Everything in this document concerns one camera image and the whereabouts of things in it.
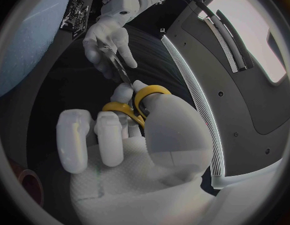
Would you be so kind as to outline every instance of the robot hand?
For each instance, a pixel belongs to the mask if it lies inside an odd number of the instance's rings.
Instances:
[[[104,16],[88,30],[83,40],[83,46],[87,59],[94,64],[96,69],[103,73],[105,78],[112,78],[112,69],[98,48],[97,38],[108,44],[115,53],[119,51],[129,67],[137,67],[137,63],[128,46],[127,30],[121,27],[114,18]]]

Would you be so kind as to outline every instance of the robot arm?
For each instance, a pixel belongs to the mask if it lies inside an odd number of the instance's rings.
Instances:
[[[136,68],[128,46],[128,32],[123,26],[133,20],[140,13],[160,0],[103,0],[99,21],[88,30],[83,46],[85,55],[107,79],[111,78],[111,70],[101,59],[101,52],[97,47],[97,38],[108,44],[116,53],[119,50],[126,64]]]

